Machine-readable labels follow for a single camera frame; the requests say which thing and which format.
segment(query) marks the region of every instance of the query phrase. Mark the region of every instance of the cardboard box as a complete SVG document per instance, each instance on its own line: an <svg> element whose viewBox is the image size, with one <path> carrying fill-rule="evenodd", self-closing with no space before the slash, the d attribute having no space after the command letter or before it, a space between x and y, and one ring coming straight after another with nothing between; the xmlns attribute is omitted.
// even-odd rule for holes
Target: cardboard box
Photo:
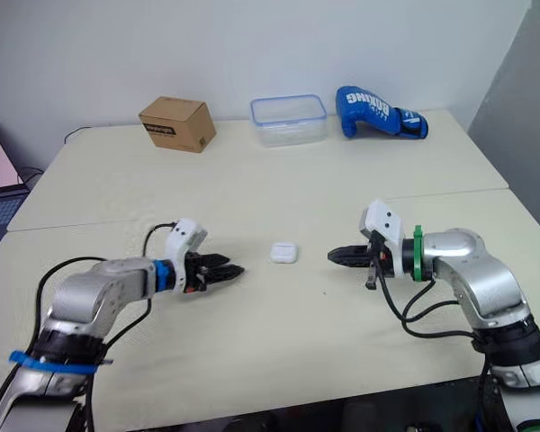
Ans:
<svg viewBox="0 0 540 432"><path fill-rule="evenodd" d="M206 102L159 97L140 114L157 147L201 153L216 135Z"/></svg>

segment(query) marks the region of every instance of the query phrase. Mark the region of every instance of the clear plastic container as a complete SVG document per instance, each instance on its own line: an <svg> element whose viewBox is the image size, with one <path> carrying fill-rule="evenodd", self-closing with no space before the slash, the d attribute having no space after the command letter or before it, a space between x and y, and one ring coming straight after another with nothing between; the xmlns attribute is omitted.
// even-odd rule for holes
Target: clear plastic container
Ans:
<svg viewBox="0 0 540 432"><path fill-rule="evenodd" d="M315 94L255 99L250 109L260 139L267 147L326 138L326 110Z"/></svg>

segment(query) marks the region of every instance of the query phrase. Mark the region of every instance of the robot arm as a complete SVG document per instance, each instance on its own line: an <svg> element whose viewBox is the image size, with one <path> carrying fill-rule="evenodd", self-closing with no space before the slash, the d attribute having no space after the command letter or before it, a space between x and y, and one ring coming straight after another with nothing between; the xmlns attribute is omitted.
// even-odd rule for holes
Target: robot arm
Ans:
<svg viewBox="0 0 540 432"><path fill-rule="evenodd" d="M382 276L415 281L442 279L452 287L473 330L472 347L486 355L515 430L540 419L540 329L510 270L490 255L467 229L404 238L401 219L376 200L364 211L360 230L366 247L339 247L328 259L343 266L370 267L366 286L375 289L375 260Z"/></svg>
<svg viewBox="0 0 540 432"><path fill-rule="evenodd" d="M84 430L85 413L75 398L106 363L112 341L104 338L127 304L174 289L205 291L244 271L225 256L197 254L206 235L182 219L166 240L167 259L104 261L62 282L31 349L10 357L17 365L0 397L0 431Z"/></svg>

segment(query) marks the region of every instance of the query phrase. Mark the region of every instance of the blue boxing glove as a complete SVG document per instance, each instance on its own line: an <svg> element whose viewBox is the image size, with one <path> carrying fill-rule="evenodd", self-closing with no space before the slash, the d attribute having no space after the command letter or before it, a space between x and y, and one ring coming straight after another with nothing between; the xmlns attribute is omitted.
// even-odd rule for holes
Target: blue boxing glove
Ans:
<svg viewBox="0 0 540 432"><path fill-rule="evenodd" d="M340 87L336 93L336 111L348 138L356 135L356 122L366 122L380 131L414 140L428 135L428 122L420 114L393 108L360 87Z"/></svg>

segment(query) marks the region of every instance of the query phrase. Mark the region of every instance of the beige table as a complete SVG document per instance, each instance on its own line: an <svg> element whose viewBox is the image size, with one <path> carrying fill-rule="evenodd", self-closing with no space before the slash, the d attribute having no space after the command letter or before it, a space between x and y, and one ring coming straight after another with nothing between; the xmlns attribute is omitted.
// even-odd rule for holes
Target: beige table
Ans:
<svg viewBox="0 0 540 432"><path fill-rule="evenodd" d="M420 340L402 332L381 292L364 288L365 271L333 265L326 254L358 243L360 212L324 205L297 217L237 216L222 207L200 221L211 235L202 252L232 257L247 271L207 293L157 295L146 321L109 353L113 365L96 378L98 430L152 428L312 401L435 383L479 373L482 359L466 338ZM540 227L508 190L453 193L390 201L407 232L465 227L521 283L540 324ZM181 216L172 213L169 219ZM136 256L158 220L101 223L9 233L0 245L0 382L10 351L31 333L36 283L70 257ZM166 233L150 251L161 255ZM268 262L270 244L301 247L294 265ZM52 281L86 268L76 265ZM401 305L420 288L391 281ZM451 299L439 284L425 304ZM143 310L131 305L116 329ZM419 329L467 329L457 307L437 311Z"/></svg>
<svg viewBox="0 0 540 432"><path fill-rule="evenodd" d="M327 206L355 214L396 198L508 185L447 111L424 112L424 140L343 137L264 148L250 121L216 123L200 154L156 148L142 126L79 132L58 153L9 230L230 212L241 220L305 223Z"/></svg>

